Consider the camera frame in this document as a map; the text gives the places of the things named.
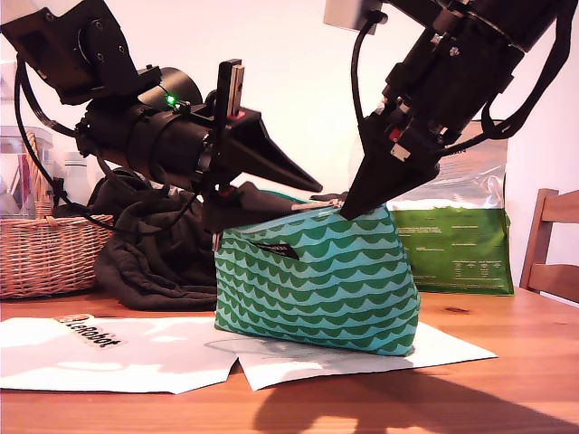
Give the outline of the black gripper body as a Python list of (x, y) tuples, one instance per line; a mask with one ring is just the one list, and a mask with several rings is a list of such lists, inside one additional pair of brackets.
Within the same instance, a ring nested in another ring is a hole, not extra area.
[(424, 30), (386, 78), (374, 116), (374, 161), (433, 169), (457, 152), (462, 130), (512, 80), (526, 51), (513, 5), (402, 5)]
[(245, 115), (240, 107), (244, 66), (240, 59), (220, 63), (217, 88), (203, 97), (195, 82), (176, 68), (162, 70), (166, 124), (157, 137), (157, 161), (171, 183), (203, 196), (231, 185), (209, 174), (215, 148), (228, 119)]

